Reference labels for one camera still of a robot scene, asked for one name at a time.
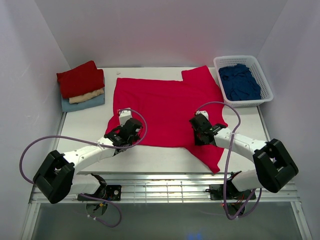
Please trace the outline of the pink t shirt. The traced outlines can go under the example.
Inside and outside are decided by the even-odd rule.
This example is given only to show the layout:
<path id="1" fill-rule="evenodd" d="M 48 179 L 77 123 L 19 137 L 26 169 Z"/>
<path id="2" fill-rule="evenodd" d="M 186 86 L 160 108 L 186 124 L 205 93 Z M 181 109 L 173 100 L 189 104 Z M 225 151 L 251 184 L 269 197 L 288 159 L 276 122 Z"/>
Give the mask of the pink t shirt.
<path id="1" fill-rule="evenodd" d="M 212 124 L 223 124 L 223 96 L 207 66 L 183 70 L 182 79 L 160 80 L 120 76 L 113 94 L 113 110 L 134 110 L 148 129 L 140 146 L 119 155 L 120 172 L 196 172 L 204 164 L 220 171 L 223 149 L 197 146 L 190 119 L 200 106 Z"/>

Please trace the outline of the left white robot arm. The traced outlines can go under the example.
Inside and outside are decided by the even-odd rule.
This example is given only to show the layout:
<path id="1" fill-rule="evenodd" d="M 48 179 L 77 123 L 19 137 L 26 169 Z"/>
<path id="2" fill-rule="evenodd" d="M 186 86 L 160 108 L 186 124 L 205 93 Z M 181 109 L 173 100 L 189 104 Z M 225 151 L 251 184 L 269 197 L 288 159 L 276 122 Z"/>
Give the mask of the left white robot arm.
<path id="1" fill-rule="evenodd" d="M 91 198 L 106 199 L 106 181 L 97 174 L 80 175 L 79 172 L 124 152 L 140 139 L 142 127 L 139 120 L 131 117 L 93 145 L 64 153 L 51 151 L 33 177 L 33 183 L 51 204 L 56 204 L 72 194 L 80 195 L 80 201 Z"/>

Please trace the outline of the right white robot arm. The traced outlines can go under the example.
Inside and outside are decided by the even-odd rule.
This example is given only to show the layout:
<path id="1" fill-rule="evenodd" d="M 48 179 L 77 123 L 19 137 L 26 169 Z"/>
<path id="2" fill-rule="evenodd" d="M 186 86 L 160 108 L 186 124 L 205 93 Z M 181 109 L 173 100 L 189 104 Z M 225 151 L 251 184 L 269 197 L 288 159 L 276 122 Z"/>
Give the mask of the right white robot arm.
<path id="1" fill-rule="evenodd" d="M 232 132 L 226 125 L 212 125 L 202 113 L 189 122 L 196 145 L 227 149 L 254 164 L 254 170 L 234 173 L 226 180 L 226 194 L 229 196 L 257 188 L 277 193 L 299 173 L 293 158 L 278 139 L 263 141 L 246 137 Z"/>

